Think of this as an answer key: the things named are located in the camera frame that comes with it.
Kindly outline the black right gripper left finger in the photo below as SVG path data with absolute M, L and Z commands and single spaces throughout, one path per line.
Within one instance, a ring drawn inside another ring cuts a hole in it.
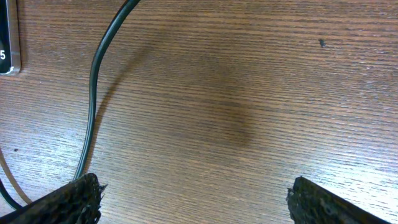
M 2 224 L 96 224 L 105 185 L 94 173 L 60 187 L 1 217 Z

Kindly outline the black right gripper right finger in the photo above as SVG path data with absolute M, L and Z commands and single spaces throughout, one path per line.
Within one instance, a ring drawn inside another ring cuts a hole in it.
M 286 201 L 295 224 L 389 224 L 302 176 Z

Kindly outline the black Galaxy flip phone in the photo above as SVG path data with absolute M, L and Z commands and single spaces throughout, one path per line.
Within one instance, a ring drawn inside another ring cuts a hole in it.
M 19 20 L 16 0 L 1 0 L 1 75 L 21 69 Z

